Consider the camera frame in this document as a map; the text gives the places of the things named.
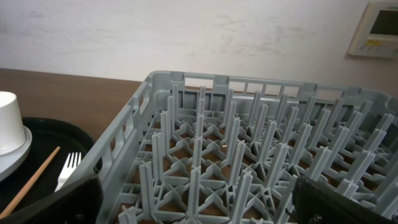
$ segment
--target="gray plastic rack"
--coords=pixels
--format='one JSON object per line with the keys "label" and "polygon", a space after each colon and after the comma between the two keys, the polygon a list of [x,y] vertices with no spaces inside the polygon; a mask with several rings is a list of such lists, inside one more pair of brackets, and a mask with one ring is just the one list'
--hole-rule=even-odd
{"label": "gray plastic rack", "polygon": [[294,222],[300,174],[392,218],[397,113],[397,99],[358,87],[153,72],[67,184],[102,159],[97,223]]}

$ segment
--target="wooden chopstick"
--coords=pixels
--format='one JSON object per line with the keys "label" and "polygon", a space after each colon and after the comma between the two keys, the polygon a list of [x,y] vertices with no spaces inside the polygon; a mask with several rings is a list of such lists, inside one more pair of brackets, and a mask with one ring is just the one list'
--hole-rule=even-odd
{"label": "wooden chopstick", "polygon": [[18,205],[19,202],[24,198],[26,193],[30,190],[30,188],[34,185],[36,180],[42,175],[43,171],[45,168],[48,166],[48,164],[51,162],[51,160],[55,157],[57,152],[60,150],[60,147],[58,146],[52,153],[51,155],[43,162],[43,164],[39,167],[39,169],[36,171],[36,173],[29,179],[29,181],[25,184],[25,186],[19,191],[19,193],[12,199],[10,204],[2,211],[2,214],[0,214],[0,219],[8,216],[11,214],[11,212],[15,209],[15,207]]}

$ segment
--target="wooden table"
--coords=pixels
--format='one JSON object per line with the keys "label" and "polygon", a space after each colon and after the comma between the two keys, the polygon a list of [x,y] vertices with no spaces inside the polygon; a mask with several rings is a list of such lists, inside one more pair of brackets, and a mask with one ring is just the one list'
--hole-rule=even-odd
{"label": "wooden table", "polygon": [[0,68],[0,91],[17,95],[23,117],[53,118],[97,140],[140,82]]}

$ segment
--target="white plate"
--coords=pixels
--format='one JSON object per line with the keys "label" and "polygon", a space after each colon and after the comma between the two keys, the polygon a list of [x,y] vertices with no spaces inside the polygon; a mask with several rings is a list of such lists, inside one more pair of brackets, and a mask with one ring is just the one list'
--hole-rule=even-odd
{"label": "white plate", "polygon": [[29,128],[24,126],[26,140],[17,150],[0,156],[0,181],[14,172],[26,159],[32,143],[32,133]]}

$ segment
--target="fork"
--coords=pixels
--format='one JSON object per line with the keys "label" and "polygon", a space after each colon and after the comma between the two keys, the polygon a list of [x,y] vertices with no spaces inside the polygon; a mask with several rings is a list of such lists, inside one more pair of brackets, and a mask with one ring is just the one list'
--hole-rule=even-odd
{"label": "fork", "polygon": [[73,171],[75,171],[80,161],[81,161],[81,152],[79,153],[73,152],[68,154],[67,160],[65,161],[60,176],[58,177],[58,185],[57,188],[55,188],[55,192],[61,189],[63,184],[72,175]]}

